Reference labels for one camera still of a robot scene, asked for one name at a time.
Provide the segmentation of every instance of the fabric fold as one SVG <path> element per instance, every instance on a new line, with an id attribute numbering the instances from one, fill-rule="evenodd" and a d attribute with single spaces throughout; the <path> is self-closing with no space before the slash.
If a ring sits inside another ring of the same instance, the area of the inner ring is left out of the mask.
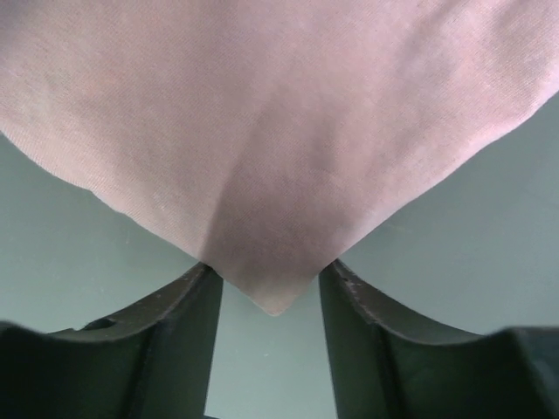
<path id="1" fill-rule="evenodd" d="M 556 0 L 0 0 L 0 130 L 273 315 L 558 90 Z"/>

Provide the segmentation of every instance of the black object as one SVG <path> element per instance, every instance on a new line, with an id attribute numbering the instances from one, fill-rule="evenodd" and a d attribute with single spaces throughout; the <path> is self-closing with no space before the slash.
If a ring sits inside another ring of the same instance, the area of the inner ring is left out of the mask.
<path id="1" fill-rule="evenodd" d="M 79 331 L 0 323 L 0 418 L 203 418 L 222 285 L 199 264 Z M 559 418 L 558 328 L 466 333 L 338 261 L 321 298 L 340 419 Z"/>

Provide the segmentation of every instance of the pink fabric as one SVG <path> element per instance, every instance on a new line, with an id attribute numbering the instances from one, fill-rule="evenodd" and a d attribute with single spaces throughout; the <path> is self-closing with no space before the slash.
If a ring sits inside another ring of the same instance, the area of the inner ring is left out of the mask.
<path id="1" fill-rule="evenodd" d="M 0 0 L 0 130 L 271 314 L 557 90 L 557 0 Z"/>

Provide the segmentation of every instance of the gray background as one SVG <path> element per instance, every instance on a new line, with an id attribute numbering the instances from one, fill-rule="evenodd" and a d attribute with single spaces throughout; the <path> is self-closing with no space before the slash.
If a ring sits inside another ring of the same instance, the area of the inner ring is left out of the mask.
<path id="1" fill-rule="evenodd" d="M 453 326 L 559 324 L 558 136 L 555 98 L 342 259 Z M 0 196 L 0 319 L 46 332 L 81 327 L 196 262 L 1 136 Z M 316 281 L 278 318 L 225 286 L 207 413 L 335 418 Z"/>

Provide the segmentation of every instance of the pink cloth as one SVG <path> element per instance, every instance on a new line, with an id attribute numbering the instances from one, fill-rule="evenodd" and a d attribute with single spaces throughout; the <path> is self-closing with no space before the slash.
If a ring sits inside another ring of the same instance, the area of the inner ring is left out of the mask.
<path id="1" fill-rule="evenodd" d="M 271 314 L 557 90 L 557 0 L 0 0 L 0 130 Z"/>

